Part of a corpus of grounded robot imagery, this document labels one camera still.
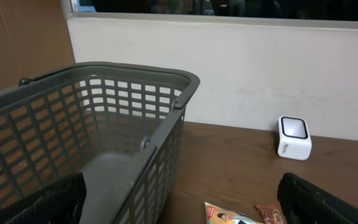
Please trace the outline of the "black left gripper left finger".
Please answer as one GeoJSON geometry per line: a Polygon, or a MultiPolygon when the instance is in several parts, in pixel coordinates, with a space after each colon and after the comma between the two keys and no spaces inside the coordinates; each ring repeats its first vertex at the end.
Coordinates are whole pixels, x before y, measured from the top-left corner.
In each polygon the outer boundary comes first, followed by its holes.
{"type": "Polygon", "coordinates": [[[0,210],[0,223],[79,224],[85,198],[85,179],[75,172],[0,210]]]}

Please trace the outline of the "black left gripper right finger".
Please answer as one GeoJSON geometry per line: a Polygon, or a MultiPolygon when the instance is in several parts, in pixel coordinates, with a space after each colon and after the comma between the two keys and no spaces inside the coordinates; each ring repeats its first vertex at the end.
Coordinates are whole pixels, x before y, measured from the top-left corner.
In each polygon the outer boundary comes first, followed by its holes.
{"type": "Polygon", "coordinates": [[[358,208],[287,172],[277,198],[288,223],[358,224],[358,208]]]}

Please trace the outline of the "red chocolate bar wrapper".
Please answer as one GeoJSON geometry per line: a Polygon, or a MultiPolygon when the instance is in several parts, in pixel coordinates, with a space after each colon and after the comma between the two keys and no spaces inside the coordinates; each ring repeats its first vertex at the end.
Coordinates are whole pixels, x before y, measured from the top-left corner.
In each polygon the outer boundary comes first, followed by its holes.
{"type": "Polygon", "coordinates": [[[254,205],[265,224],[284,224],[280,211],[274,206],[254,205]]]}

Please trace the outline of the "yellow snack bag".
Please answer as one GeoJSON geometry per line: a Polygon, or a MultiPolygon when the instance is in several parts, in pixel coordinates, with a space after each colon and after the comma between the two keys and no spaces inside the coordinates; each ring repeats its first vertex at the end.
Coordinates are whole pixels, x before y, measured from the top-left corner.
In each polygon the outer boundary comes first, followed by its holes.
{"type": "Polygon", "coordinates": [[[208,202],[204,203],[207,224],[261,224],[234,210],[225,209],[208,202]]]}

